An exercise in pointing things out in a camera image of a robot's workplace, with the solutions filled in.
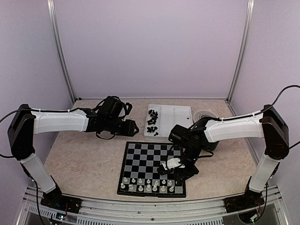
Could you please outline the white plastic divided tray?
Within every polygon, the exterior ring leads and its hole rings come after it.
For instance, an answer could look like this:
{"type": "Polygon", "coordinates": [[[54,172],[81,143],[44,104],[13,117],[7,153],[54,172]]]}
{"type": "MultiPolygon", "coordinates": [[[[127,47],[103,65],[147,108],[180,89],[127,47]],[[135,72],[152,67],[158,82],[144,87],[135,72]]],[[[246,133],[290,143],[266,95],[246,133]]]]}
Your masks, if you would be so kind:
{"type": "Polygon", "coordinates": [[[181,125],[185,128],[193,124],[192,111],[190,106],[178,105],[154,105],[149,104],[144,129],[144,139],[147,141],[168,141],[168,136],[175,125],[181,125]],[[149,110],[153,109],[158,112],[158,119],[155,125],[148,125],[150,119],[149,110]],[[156,126],[154,133],[147,133],[147,127],[156,126]]]}

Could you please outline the black and silver chessboard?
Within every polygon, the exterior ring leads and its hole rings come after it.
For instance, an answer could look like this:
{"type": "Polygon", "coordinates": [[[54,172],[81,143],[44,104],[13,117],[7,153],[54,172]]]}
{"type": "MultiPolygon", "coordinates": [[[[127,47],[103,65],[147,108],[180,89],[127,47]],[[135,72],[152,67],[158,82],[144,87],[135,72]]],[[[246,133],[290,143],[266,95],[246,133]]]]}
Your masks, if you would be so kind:
{"type": "Polygon", "coordinates": [[[120,171],[119,186],[117,189],[118,195],[137,196],[137,197],[159,197],[159,198],[185,198],[186,184],[177,185],[174,180],[174,172],[159,175],[157,168],[166,159],[179,158],[183,153],[183,149],[179,146],[171,147],[170,143],[151,143],[151,142],[126,142],[122,167],[120,171]],[[157,180],[157,191],[147,191],[147,179],[150,179],[151,188],[157,180]],[[172,185],[168,185],[168,181],[172,180],[172,185]],[[120,184],[124,183],[125,188],[121,189],[120,184]],[[134,185],[133,190],[129,190],[129,184],[134,185]],[[139,186],[143,186],[143,191],[138,190],[139,186]],[[165,191],[161,191],[160,187],[165,186],[165,191]],[[174,191],[170,192],[169,188],[174,186],[174,191]]]}

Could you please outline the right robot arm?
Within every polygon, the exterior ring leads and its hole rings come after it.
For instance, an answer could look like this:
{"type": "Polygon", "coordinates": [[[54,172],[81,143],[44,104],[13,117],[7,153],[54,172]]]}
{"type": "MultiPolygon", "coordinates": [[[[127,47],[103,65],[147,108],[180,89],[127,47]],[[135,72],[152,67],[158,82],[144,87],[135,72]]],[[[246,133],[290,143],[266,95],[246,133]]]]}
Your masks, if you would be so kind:
{"type": "Polygon", "coordinates": [[[287,124],[272,105],[260,111],[231,118],[204,117],[186,128],[176,125],[168,140],[184,149],[180,158],[163,163],[164,170],[174,169],[178,183],[198,174],[195,166],[201,152],[211,151],[219,141],[238,138],[263,138],[265,152],[250,177],[240,204],[250,208],[266,186],[280,161],[289,154],[289,130],[287,124]]]}

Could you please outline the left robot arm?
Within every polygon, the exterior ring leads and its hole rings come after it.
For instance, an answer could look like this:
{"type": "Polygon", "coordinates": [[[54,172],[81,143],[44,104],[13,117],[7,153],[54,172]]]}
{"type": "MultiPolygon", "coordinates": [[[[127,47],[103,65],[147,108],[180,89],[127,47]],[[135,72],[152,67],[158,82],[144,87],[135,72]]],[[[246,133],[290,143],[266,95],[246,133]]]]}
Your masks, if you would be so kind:
{"type": "Polygon", "coordinates": [[[99,138],[106,131],[113,137],[133,137],[139,133],[139,128],[134,120],[126,118],[131,109],[130,103],[122,102],[117,96],[108,96],[93,109],[42,110],[22,104],[12,112],[14,118],[7,131],[11,157],[20,162],[23,170],[43,191],[48,202],[57,209],[62,208],[66,199],[36,155],[33,136],[77,131],[95,133],[99,138]]]}

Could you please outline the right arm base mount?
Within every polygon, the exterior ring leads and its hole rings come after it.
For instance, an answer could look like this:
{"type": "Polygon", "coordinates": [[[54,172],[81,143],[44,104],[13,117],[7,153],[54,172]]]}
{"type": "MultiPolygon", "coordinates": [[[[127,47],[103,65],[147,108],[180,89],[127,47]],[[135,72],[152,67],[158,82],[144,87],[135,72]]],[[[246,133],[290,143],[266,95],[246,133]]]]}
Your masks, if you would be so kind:
{"type": "Polygon", "coordinates": [[[258,199],[254,199],[254,198],[246,198],[242,195],[228,197],[225,198],[223,201],[227,213],[250,209],[253,207],[257,207],[259,205],[263,205],[265,203],[262,197],[258,199]]]}

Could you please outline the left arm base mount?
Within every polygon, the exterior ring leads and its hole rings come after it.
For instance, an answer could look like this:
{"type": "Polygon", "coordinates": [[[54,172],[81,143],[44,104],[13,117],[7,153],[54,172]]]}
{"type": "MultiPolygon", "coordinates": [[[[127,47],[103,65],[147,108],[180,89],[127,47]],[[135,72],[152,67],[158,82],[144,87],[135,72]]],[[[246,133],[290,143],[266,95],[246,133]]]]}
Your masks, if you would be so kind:
{"type": "Polygon", "coordinates": [[[78,214],[82,200],[80,198],[65,195],[58,197],[43,196],[40,203],[41,205],[52,209],[78,214]]]}

